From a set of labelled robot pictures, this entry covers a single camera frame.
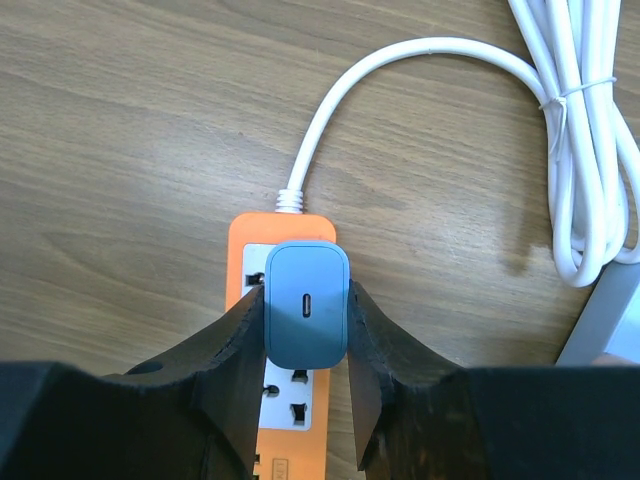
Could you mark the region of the light blue cube adapter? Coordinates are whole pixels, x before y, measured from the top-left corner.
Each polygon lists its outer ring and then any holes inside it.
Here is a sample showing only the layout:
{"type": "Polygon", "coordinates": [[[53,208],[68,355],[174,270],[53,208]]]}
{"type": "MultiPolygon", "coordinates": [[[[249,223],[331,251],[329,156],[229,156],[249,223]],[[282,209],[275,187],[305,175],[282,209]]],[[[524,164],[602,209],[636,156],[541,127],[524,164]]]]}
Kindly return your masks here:
{"type": "Polygon", "coordinates": [[[269,360],[288,370],[329,369],[348,343],[350,264],[327,241],[290,241],[266,261],[264,344],[269,360]]]}

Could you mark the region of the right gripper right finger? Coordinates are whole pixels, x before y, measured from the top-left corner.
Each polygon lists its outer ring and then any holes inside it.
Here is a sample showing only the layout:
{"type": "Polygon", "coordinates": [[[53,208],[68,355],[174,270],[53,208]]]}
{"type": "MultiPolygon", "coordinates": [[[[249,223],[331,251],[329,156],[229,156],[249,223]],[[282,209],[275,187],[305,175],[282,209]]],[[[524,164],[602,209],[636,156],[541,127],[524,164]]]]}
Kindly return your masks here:
{"type": "Polygon", "coordinates": [[[357,466],[370,479],[635,479],[635,366],[464,368],[348,297],[357,466]]]}

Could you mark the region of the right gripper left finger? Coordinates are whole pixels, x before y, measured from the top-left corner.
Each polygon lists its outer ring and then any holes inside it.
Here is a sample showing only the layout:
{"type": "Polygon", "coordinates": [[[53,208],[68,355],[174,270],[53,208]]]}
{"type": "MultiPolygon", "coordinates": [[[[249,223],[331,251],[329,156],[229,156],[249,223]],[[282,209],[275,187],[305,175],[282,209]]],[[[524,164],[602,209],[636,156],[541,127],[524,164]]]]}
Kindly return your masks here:
{"type": "Polygon", "coordinates": [[[5,479],[248,479],[264,389],[263,292],[123,374],[1,366],[5,479]]]}

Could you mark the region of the orange power strip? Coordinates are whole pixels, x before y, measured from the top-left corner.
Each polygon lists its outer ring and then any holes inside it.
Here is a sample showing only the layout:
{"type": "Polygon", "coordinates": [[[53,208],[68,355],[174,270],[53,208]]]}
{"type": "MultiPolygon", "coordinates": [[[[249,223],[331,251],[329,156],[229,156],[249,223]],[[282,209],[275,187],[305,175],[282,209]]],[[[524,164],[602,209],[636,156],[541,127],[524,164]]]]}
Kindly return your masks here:
{"type": "Polygon", "coordinates": [[[226,305],[264,293],[257,479],[326,476],[329,376],[346,353],[348,277],[323,216],[252,212],[230,225],[226,305]]]}

